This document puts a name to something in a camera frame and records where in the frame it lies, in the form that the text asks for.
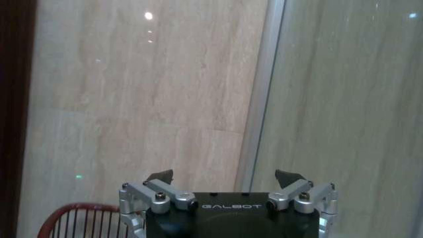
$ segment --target glass door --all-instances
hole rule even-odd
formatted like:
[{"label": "glass door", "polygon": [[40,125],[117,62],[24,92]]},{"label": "glass door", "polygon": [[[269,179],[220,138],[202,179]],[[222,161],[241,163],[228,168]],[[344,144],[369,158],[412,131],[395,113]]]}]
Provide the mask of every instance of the glass door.
[{"label": "glass door", "polygon": [[333,182],[332,237],[423,237],[423,2],[287,0],[252,178]]}]

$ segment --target dark wood frame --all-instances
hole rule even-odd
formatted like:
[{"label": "dark wood frame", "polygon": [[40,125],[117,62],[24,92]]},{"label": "dark wood frame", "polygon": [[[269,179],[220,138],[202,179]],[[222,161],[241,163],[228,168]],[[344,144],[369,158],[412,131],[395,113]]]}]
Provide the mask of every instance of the dark wood frame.
[{"label": "dark wood frame", "polygon": [[16,237],[36,0],[0,1],[0,237]]}]

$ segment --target metal frame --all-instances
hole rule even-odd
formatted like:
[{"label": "metal frame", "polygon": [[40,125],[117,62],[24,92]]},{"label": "metal frame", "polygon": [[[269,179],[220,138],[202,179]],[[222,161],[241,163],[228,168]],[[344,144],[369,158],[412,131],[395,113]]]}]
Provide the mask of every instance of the metal frame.
[{"label": "metal frame", "polygon": [[275,55],[279,42],[284,0],[269,0],[262,27],[256,74],[252,86],[244,139],[234,180],[234,191],[250,191],[264,120]]}]

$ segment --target wall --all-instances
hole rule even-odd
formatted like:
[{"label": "wall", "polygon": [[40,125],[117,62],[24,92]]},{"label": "wall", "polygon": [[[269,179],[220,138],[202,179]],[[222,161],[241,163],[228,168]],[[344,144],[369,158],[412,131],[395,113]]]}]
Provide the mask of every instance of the wall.
[{"label": "wall", "polygon": [[420,0],[285,2],[252,189],[335,182],[332,237],[423,237],[421,65]]},{"label": "wall", "polygon": [[168,168],[181,189],[233,189],[265,6],[38,0],[17,237]]}]

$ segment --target bolt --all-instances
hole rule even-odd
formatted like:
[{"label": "bolt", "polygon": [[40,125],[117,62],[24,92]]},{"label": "bolt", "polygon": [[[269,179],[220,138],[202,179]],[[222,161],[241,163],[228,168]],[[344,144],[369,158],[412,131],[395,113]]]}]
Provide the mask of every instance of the bolt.
[{"label": "bolt", "polygon": [[276,204],[272,201],[265,202],[265,207],[269,211],[276,211],[277,208]]},{"label": "bolt", "polygon": [[188,205],[188,211],[193,212],[196,209],[198,208],[198,202],[197,201],[192,201]]},{"label": "bolt", "polygon": [[297,197],[299,197],[299,199],[301,199],[301,200],[309,200],[309,194],[308,194],[308,192],[301,192]]},{"label": "bolt", "polygon": [[162,192],[157,192],[154,197],[157,201],[162,201],[165,199],[165,194]]}]

